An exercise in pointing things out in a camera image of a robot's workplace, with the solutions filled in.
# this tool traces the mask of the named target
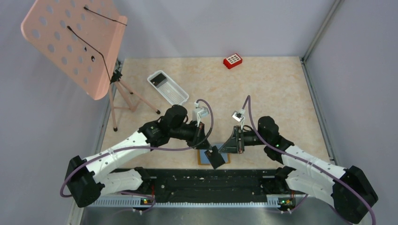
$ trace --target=gray floor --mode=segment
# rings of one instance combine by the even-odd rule
[[[327,204],[307,199],[292,215],[260,208],[157,208],[142,216],[122,208],[89,207],[81,225],[345,225]]]

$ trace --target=white wall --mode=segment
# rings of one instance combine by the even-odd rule
[[[302,56],[333,0],[114,0],[121,57]]]
[[[398,208],[398,1],[345,1],[308,61],[338,161],[379,196],[377,224]]]
[[[0,224],[66,224],[68,161],[93,153],[107,99],[94,101],[22,37],[34,0],[0,3]]]

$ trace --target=pink board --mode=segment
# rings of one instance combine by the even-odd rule
[[[104,55],[112,77],[125,25],[87,11],[84,6],[127,23],[127,17],[119,15],[112,0],[36,0],[21,30],[27,41],[97,100],[107,94],[110,84],[104,60],[67,26]]]

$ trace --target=wooden tabletop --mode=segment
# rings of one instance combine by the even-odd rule
[[[318,119],[310,97],[306,79],[298,57],[244,57],[243,63],[231,70],[223,63],[223,58],[161,58],[126,59],[122,79],[135,91],[143,95],[162,114],[171,104],[153,88],[147,77],[157,70],[166,72],[190,96],[184,107],[188,115],[194,108],[193,102],[205,99],[214,112],[214,129],[209,137],[211,144],[224,143],[237,122],[231,117],[242,107],[247,95],[252,98],[254,124],[261,116],[271,116],[279,126],[279,132],[304,151],[328,161],[328,153],[321,134]],[[116,110],[118,131],[112,128],[109,118],[102,150],[119,143],[144,123],[159,118],[151,108],[131,95],[133,104],[138,104],[135,112]],[[118,92],[115,106],[127,107]],[[203,119],[206,132],[210,127],[210,116]],[[187,147],[185,141],[170,140],[163,147]],[[264,146],[245,147],[244,154],[231,154],[230,164],[220,169],[268,169],[281,165],[272,161],[263,151]],[[123,168],[142,166],[145,168],[191,168],[209,169],[209,165],[199,165],[197,150],[182,152],[152,151],[135,157]]]

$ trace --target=white plastic basket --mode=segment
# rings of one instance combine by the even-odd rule
[[[183,105],[189,99],[188,93],[163,70],[156,71],[147,80],[172,105]]]

